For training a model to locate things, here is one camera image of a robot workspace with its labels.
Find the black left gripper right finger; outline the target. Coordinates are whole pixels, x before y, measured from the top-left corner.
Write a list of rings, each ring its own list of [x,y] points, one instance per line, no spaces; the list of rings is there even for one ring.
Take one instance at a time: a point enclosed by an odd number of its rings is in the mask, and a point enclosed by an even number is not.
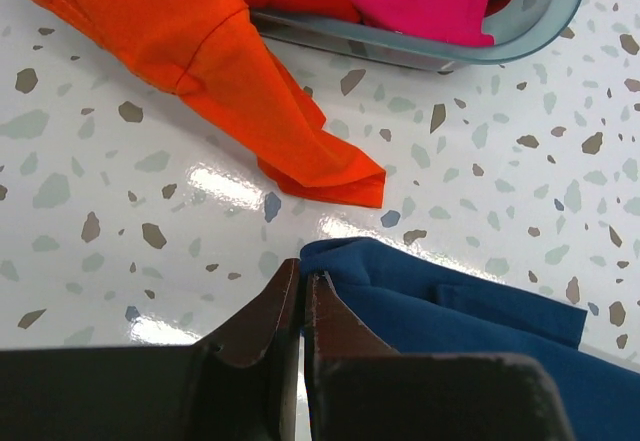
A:
[[[513,353],[404,355],[308,278],[305,383],[315,440],[572,440],[558,389]]]

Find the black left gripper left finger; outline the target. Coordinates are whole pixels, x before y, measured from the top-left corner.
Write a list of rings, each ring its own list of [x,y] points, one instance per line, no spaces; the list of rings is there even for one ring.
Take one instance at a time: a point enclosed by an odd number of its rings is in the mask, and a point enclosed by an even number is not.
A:
[[[291,440],[298,263],[188,346],[5,350],[5,440]]]

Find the blue t-shirt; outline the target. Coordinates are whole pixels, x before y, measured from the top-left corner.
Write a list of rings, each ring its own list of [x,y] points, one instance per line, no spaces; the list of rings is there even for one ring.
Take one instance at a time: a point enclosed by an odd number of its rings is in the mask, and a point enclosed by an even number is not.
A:
[[[304,246],[301,275],[322,272],[355,315],[399,352],[529,356],[555,381],[578,439],[638,439],[639,375],[580,351],[587,311],[372,238]]]

